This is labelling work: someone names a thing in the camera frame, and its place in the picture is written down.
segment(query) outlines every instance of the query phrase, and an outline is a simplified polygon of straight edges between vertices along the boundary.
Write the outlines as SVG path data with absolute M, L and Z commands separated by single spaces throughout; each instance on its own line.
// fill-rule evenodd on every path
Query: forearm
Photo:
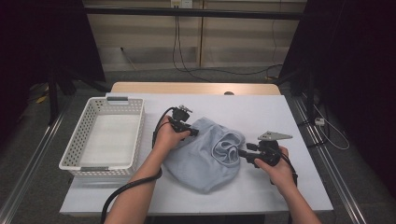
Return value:
M 157 149 L 154 148 L 150 152 L 130 182 L 158 174 L 167 152 Z M 155 181 L 151 181 L 124 191 L 114 202 L 106 223 L 143 223 L 154 187 Z
M 288 204 L 293 224 L 299 223 L 321 223 L 317 215 L 312 211 L 303 195 L 296 187 L 292 187 L 282 192 Z

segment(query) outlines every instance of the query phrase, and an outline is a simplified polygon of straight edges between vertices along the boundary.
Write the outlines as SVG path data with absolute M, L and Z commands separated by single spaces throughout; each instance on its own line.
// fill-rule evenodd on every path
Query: plastic basket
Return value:
M 60 169 L 86 177 L 131 175 L 144 116 L 142 99 L 92 97 L 62 156 Z

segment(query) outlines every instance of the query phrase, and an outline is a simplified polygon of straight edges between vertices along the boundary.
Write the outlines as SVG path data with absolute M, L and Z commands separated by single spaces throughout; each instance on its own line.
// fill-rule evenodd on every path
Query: crumpled fabric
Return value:
M 207 118 L 196 120 L 191 127 L 199 130 L 198 135 L 180 141 L 163 165 L 179 182 L 208 193 L 237 175 L 238 148 L 245 136 Z

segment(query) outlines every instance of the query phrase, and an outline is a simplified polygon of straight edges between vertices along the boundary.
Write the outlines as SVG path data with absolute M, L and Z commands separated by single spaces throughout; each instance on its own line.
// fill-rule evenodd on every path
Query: white tabletop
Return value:
M 280 140 L 278 143 L 290 152 L 290 160 L 299 176 L 299 190 L 313 210 L 332 210 L 330 199 L 284 96 L 145 93 L 107 95 L 126 95 L 145 100 L 146 117 L 138 166 L 151 150 L 152 132 L 161 114 L 171 106 L 185 105 L 193 110 L 188 123 L 206 117 L 243 133 L 249 143 L 258 144 L 257 137 L 267 131 L 292 135 L 291 139 Z M 107 197 L 127 180 L 128 178 L 74 178 L 60 212 L 74 216 L 99 215 Z M 287 210 L 284 199 L 276 187 L 271 185 L 268 175 L 242 158 L 241 169 L 235 179 L 207 194 L 179 184 L 163 168 L 163 177 L 157 180 L 148 214 L 234 215 Z

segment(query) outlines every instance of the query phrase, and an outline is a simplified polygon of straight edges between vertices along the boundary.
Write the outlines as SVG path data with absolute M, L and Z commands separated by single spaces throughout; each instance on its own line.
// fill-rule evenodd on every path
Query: basket handle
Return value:
M 107 172 L 108 167 L 107 166 L 96 166 L 96 167 L 81 167 L 80 169 L 81 172 Z
M 128 105 L 128 97 L 127 96 L 107 96 L 107 102 L 110 105 Z

